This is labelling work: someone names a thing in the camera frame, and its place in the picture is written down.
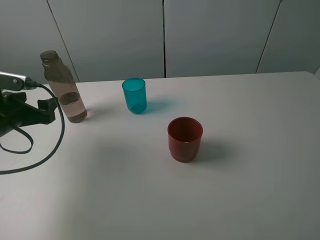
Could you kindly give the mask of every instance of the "blue plastic cup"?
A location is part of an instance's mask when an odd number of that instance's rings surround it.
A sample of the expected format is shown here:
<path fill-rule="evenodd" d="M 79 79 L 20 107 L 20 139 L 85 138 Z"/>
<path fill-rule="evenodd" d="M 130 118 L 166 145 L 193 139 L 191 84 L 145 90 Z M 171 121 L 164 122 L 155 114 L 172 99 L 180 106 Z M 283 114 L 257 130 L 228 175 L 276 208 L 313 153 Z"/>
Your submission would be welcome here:
<path fill-rule="evenodd" d="M 141 78 L 129 78 L 122 83 L 128 109 L 134 114 L 142 113 L 147 107 L 146 82 Z"/>

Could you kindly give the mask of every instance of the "water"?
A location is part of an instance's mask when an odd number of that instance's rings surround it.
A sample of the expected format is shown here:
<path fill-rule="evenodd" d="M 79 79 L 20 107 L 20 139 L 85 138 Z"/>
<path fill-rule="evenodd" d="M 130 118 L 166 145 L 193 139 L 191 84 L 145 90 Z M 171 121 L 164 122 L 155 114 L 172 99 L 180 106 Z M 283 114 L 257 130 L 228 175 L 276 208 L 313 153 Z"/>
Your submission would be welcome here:
<path fill-rule="evenodd" d="M 68 92 L 59 98 L 60 105 L 71 123 L 80 123 L 87 117 L 87 110 L 80 94 Z"/>

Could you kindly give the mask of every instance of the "cup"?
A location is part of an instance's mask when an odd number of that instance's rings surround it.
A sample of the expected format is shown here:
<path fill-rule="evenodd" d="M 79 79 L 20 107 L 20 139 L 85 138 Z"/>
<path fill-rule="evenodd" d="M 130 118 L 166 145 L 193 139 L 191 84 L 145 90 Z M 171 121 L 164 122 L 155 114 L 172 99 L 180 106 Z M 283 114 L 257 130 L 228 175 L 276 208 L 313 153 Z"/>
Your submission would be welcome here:
<path fill-rule="evenodd" d="M 201 124 L 191 117 L 178 117 L 168 126 L 171 156 L 181 162 L 191 162 L 199 151 L 203 134 Z"/>
<path fill-rule="evenodd" d="M 142 113 L 147 107 L 146 82 L 142 78 L 129 78 L 122 83 L 128 109 L 134 114 Z"/>

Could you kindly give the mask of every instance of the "cup rim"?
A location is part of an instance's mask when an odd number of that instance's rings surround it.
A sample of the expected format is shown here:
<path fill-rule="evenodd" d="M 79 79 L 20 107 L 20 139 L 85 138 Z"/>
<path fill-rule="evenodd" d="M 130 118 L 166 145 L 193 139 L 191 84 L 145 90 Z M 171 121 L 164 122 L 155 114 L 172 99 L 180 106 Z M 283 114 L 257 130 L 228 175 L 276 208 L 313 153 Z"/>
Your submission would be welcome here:
<path fill-rule="evenodd" d="M 180 141 L 180 140 L 176 139 L 175 137 L 173 137 L 173 136 L 170 134 L 170 132 L 169 132 L 169 128 L 170 128 L 171 124 L 172 124 L 174 121 L 179 120 L 179 119 L 189 119 L 189 120 L 192 120 L 192 121 L 196 122 L 196 123 L 200 126 L 200 128 L 201 128 L 201 133 L 200 133 L 200 135 L 199 135 L 196 139 L 194 139 L 194 140 L 192 140 L 192 141 Z M 194 118 L 188 117 L 188 116 L 181 116 L 181 117 L 177 117 L 177 118 L 173 119 L 173 120 L 169 123 L 168 128 L 167 128 L 167 132 L 168 132 L 168 135 L 169 135 L 170 138 L 174 139 L 175 141 L 177 141 L 177 142 L 179 142 L 179 143 L 187 144 L 187 143 L 194 143 L 194 142 L 198 141 L 199 139 L 201 139 L 201 137 L 202 137 L 202 135 L 203 135 L 203 133 L 204 133 L 204 129 L 203 129 L 201 123 L 198 122 L 197 120 L 195 120 Z"/>
<path fill-rule="evenodd" d="M 125 82 L 126 82 L 126 81 L 129 81 L 129 80 L 132 80 L 132 79 L 142 80 L 142 81 L 143 81 L 143 86 L 140 87 L 140 88 L 138 88 L 138 89 L 136 89 L 136 90 L 128 90 L 128 89 L 126 89 L 126 88 L 124 87 Z M 135 92 L 135 91 L 139 91 L 139 90 L 143 89 L 143 88 L 146 86 L 146 81 L 145 81 L 144 79 L 140 78 L 140 77 L 131 77 L 131 78 L 128 78 L 128 79 L 124 80 L 121 86 L 122 86 L 122 89 L 123 89 L 123 90 L 126 90 L 126 91 L 128 91 L 128 92 Z"/>

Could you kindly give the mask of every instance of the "bottle neck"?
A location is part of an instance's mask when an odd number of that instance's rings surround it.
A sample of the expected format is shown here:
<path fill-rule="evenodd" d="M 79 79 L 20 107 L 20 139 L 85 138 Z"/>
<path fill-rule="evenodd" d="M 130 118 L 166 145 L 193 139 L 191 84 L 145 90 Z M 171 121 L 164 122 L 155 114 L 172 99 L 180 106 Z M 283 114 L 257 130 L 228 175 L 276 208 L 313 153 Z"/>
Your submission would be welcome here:
<path fill-rule="evenodd" d="M 57 63 L 62 63 L 61 58 L 58 56 L 56 51 L 49 50 L 40 54 L 40 58 L 42 60 L 42 65 L 49 66 Z"/>

